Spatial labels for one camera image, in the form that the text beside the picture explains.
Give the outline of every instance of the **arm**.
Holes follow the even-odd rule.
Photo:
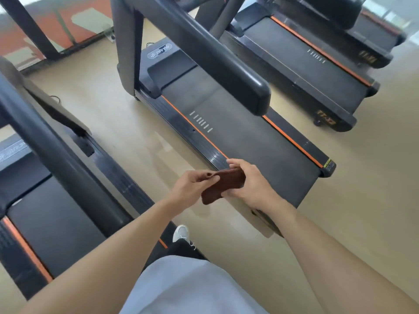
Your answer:
[[[228,162],[243,169],[246,182],[223,196],[239,197],[275,222],[326,313],[419,313],[419,305],[401,289],[282,199],[256,166]]]
[[[188,171],[169,195],[77,261],[36,294],[21,314],[120,312],[167,224],[220,177]]]

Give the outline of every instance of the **hand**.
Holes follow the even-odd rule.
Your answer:
[[[175,183],[170,193],[166,196],[170,209],[173,209],[174,216],[191,207],[201,197],[201,193],[208,187],[220,180],[218,175],[204,180],[208,173],[215,173],[208,169],[198,171],[186,171]]]
[[[242,199],[251,209],[258,209],[268,214],[277,207],[278,201],[283,199],[272,189],[269,182],[260,173],[256,165],[241,159],[228,159],[230,168],[241,167],[246,175],[242,188],[226,190],[223,197],[237,197]]]

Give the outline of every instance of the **white shirt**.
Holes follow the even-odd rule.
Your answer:
[[[267,313],[223,269],[166,256],[140,275],[119,314]]]

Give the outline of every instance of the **left hand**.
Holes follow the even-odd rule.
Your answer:
[[[208,187],[220,180],[219,176],[203,180],[207,173],[214,173],[208,169],[197,171],[186,171],[175,183],[165,201],[170,209],[173,209],[173,216],[179,215],[185,209],[195,204],[201,197],[201,193]]]

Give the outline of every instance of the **forearm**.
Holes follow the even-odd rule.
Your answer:
[[[326,313],[419,313],[419,305],[284,200],[270,217]]]
[[[53,280],[21,314],[117,314],[172,216],[160,201]]]

